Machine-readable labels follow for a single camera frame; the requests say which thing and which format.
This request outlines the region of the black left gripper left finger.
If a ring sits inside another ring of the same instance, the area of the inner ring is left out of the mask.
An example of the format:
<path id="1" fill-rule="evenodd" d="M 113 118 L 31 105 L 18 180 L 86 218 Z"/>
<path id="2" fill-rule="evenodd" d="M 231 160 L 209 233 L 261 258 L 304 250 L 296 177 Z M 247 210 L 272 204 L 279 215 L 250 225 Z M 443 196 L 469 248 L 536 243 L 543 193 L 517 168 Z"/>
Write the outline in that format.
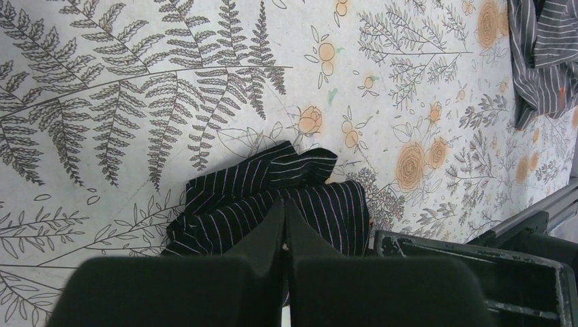
<path id="1" fill-rule="evenodd" d="M 223 255 L 100 257 L 67 282 L 49 326 L 280 326 L 284 201 Z"/>

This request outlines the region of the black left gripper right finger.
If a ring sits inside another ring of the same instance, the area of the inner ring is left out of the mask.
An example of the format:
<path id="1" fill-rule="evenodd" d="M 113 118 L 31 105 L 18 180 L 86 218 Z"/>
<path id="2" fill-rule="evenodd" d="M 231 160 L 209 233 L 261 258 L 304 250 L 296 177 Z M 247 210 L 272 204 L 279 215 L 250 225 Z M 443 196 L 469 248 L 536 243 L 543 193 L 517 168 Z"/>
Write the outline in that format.
<path id="1" fill-rule="evenodd" d="M 348 257 L 285 206 L 293 326 L 492 326 L 481 287 L 459 260 Z"/>

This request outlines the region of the grey striped underwear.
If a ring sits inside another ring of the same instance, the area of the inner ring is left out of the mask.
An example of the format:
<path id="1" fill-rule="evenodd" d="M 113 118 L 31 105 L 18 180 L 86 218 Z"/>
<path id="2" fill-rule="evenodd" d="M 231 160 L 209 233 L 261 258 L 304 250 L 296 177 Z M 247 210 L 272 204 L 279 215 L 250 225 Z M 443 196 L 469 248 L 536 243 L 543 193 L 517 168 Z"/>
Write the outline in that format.
<path id="1" fill-rule="evenodd" d="M 509 1 L 515 127 L 577 107 L 577 2 Z"/>

